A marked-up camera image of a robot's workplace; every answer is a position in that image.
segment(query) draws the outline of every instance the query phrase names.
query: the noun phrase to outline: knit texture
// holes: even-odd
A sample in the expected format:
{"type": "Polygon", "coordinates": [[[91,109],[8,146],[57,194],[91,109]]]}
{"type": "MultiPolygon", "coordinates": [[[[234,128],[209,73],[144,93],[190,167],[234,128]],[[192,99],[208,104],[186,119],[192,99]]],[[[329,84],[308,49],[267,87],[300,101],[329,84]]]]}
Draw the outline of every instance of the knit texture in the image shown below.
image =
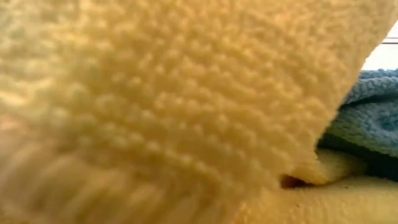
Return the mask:
{"type": "Polygon", "coordinates": [[[320,147],[360,157],[368,173],[398,180],[398,70],[362,71],[320,147]]]}
{"type": "Polygon", "coordinates": [[[395,0],[0,12],[0,196],[61,224],[228,223],[287,176],[330,181],[316,142],[398,19],[395,0]]]}
{"type": "Polygon", "coordinates": [[[398,183],[351,177],[316,187],[263,191],[235,224],[397,223],[398,183]]]}

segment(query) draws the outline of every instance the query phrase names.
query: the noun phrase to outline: yellow blanket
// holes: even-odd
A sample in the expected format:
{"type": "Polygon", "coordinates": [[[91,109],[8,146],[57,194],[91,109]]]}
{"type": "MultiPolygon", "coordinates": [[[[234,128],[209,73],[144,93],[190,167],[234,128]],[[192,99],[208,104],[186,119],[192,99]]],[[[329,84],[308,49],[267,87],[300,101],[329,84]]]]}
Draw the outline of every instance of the yellow blanket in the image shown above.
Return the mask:
{"type": "Polygon", "coordinates": [[[397,0],[2,0],[0,197],[59,224],[397,223],[315,145],[397,0]],[[302,180],[319,187],[297,186],[302,180]]]}

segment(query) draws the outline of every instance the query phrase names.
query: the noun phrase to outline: blue knitted fabric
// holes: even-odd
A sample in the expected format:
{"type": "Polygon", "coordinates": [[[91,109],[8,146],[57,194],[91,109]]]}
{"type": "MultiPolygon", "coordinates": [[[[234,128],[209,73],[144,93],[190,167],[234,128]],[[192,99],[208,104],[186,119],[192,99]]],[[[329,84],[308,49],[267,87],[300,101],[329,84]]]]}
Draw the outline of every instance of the blue knitted fabric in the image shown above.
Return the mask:
{"type": "Polygon", "coordinates": [[[398,181],[398,69],[362,71],[319,147],[353,154],[398,181]]]}

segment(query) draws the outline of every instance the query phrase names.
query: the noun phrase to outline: white background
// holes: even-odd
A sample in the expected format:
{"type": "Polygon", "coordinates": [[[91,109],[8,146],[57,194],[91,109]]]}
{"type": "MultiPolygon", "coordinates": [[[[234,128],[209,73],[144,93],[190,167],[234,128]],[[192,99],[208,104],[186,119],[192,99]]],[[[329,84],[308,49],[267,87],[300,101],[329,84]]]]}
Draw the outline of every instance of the white background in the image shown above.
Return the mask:
{"type": "MultiPolygon", "coordinates": [[[[398,38],[398,22],[392,28],[387,37],[398,38]]],[[[398,68],[398,44],[381,44],[366,59],[363,70],[398,68]]]]}

